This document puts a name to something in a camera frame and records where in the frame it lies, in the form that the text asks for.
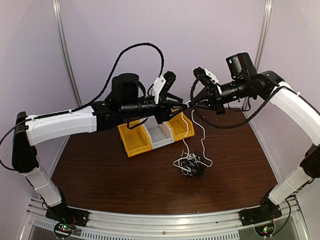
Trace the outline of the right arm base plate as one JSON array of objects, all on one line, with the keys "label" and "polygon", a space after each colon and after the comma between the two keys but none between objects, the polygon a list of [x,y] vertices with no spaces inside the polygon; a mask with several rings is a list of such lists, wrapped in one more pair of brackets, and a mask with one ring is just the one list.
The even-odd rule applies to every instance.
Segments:
[{"label": "right arm base plate", "polygon": [[242,226],[255,225],[267,221],[271,221],[274,218],[282,216],[281,210],[276,208],[275,210],[269,211],[262,206],[254,208],[246,208],[239,211],[239,218]]}]

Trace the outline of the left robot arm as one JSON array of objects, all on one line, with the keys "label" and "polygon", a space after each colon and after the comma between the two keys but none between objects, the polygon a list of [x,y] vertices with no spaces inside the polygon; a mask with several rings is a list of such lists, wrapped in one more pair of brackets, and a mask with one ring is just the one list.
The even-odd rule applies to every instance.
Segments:
[{"label": "left robot arm", "polygon": [[169,121],[187,108],[182,98],[168,92],[175,80],[176,75],[167,71],[154,81],[151,96],[139,96],[139,90],[146,91],[139,76],[122,73],[112,79],[111,92],[105,100],[82,109],[34,116],[20,112],[13,135],[13,169],[35,188],[53,216],[61,222],[69,221],[72,210],[38,162],[35,146],[60,137],[111,130],[123,123],[132,129],[131,118],[155,117],[159,124]]}]

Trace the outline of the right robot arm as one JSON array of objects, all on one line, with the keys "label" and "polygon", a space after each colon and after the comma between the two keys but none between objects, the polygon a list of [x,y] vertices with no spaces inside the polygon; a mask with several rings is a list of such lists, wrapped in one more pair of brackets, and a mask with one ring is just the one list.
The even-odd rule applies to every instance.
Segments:
[{"label": "right robot arm", "polygon": [[243,98],[260,97],[263,104],[249,117],[249,122],[267,104],[278,107],[289,116],[310,138],[312,147],[302,162],[288,176],[270,190],[255,210],[248,209],[250,216],[257,216],[266,221],[278,211],[279,204],[284,202],[306,184],[320,176],[320,112],[298,92],[273,71],[258,73],[247,52],[238,53],[226,58],[232,81],[219,84],[217,77],[207,68],[193,70],[195,82],[204,87],[197,94],[190,93],[190,107],[208,125],[217,129],[226,129],[225,125],[209,122],[199,109],[215,111],[217,115],[225,113],[225,104]]}]

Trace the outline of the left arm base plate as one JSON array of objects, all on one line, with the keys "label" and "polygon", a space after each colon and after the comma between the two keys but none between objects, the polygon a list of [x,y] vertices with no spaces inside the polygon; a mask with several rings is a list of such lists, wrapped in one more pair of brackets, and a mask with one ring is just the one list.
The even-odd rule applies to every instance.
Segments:
[{"label": "left arm base plate", "polygon": [[49,207],[45,216],[48,219],[55,220],[62,224],[70,226],[86,227],[89,217],[89,212],[86,210],[71,208],[68,206],[60,205]]}]

